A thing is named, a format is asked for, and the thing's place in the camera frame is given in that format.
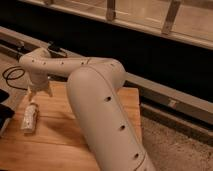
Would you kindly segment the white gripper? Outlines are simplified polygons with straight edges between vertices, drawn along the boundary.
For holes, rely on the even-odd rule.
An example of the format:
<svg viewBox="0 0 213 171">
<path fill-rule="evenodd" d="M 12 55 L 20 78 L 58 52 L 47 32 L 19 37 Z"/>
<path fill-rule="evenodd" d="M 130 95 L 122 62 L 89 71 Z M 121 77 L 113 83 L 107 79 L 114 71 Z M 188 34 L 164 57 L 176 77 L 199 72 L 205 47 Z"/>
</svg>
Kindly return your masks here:
<svg viewBox="0 0 213 171">
<path fill-rule="evenodd" d="M 49 86 L 48 76 L 45 74 L 30 74 L 29 75 L 28 101 L 31 101 L 35 96 L 35 92 L 45 91 L 49 97 L 53 97 L 52 90 Z"/>
</svg>

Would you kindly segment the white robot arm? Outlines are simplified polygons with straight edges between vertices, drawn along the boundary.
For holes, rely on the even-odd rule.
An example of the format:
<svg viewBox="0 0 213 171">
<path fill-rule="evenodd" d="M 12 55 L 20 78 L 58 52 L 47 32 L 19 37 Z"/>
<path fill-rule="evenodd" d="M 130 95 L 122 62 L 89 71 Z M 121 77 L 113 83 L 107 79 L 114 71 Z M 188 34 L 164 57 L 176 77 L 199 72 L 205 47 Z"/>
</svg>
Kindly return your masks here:
<svg viewBox="0 0 213 171">
<path fill-rule="evenodd" d="M 126 72 L 116 59 L 53 58 L 44 48 L 20 57 L 32 94 L 49 92 L 50 74 L 67 79 L 67 97 L 101 171 L 156 171 L 117 96 Z"/>
</svg>

